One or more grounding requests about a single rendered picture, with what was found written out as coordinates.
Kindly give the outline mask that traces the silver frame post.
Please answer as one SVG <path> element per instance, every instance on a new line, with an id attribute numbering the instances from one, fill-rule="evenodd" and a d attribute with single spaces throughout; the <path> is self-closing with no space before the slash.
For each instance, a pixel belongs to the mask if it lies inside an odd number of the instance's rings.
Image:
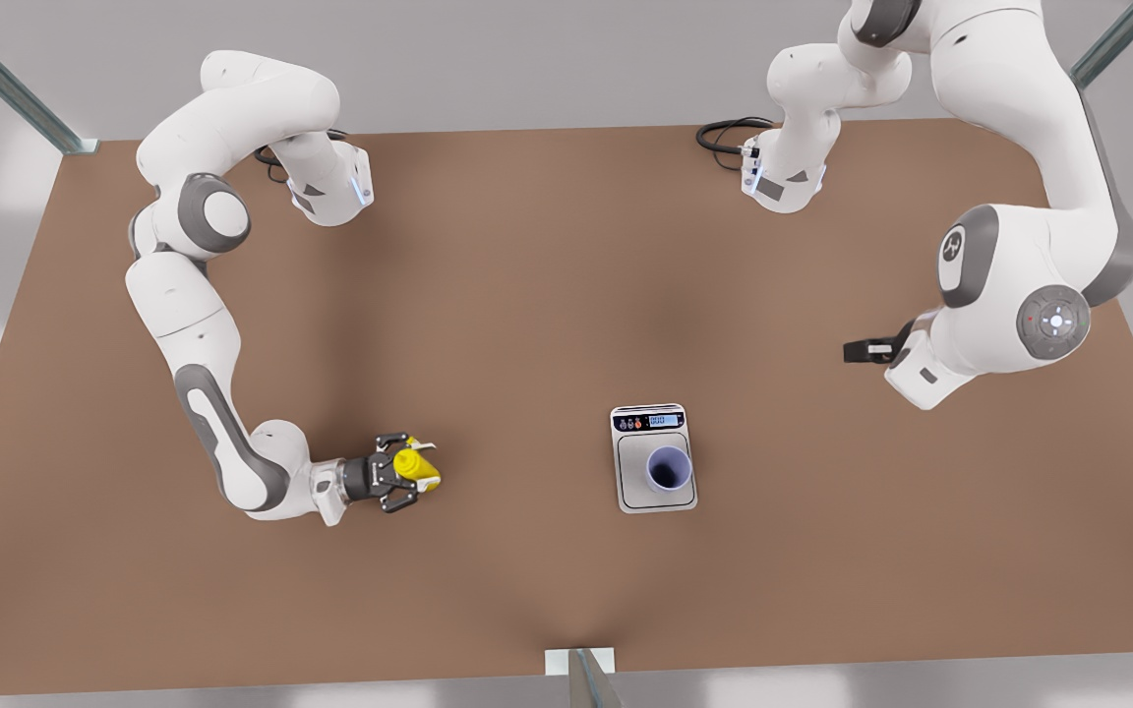
<path id="1" fill-rule="evenodd" d="M 37 99 L 5 63 L 0 62 L 0 99 L 63 155 L 93 155 L 99 140 L 80 138 L 62 118 Z"/>
<path id="2" fill-rule="evenodd" d="M 1133 0 L 1109 27 L 1070 68 L 1070 78 L 1079 89 L 1087 89 L 1116 58 L 1133 43 Z"/>
<path id="3" fill-rule="evenodd" d="M 612 685 L 613 648 L 557 648 L 544 651 L 545 676 L 566 677 L 569 708 L 625 708 Z"/>

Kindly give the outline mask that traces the yellow sauce bottle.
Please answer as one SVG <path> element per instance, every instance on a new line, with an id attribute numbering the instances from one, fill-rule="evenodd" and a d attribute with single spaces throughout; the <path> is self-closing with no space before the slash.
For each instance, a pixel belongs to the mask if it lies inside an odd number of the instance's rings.
<path id="1" fill-rule="evenodd" d="M 441 478 L 441 472 L 423 454 L 423 449 L 435 449 L 431 442 L 421 442 L 409 436 L 404 440 L 403 447 L 397 450 L 392 457 L 392 467 L 400 478 L 414 481 L 415 491 L 424 494 L 435 489 Z"/>

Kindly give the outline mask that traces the lavender cup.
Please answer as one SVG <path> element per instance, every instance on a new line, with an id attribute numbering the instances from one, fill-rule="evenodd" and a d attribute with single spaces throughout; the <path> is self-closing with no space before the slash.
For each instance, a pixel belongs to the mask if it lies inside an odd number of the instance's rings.
<path id="1" fill-rule="evenodd" d="M 653 447 L 644 462 L 644 479 L 655 493 L 668 494 L 683 489 L 692 478 L 691 457 L 682 447 Z"/>

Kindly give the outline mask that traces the silver kitchen scale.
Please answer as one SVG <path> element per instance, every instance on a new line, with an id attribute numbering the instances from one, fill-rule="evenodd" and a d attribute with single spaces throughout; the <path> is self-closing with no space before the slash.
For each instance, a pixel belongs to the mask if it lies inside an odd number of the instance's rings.
<path id="1" fill-rule="evenodd" d="M 610 412 L 617 506 L 628 514 L 697 506 L 685 409 L 621 406 Z"/>

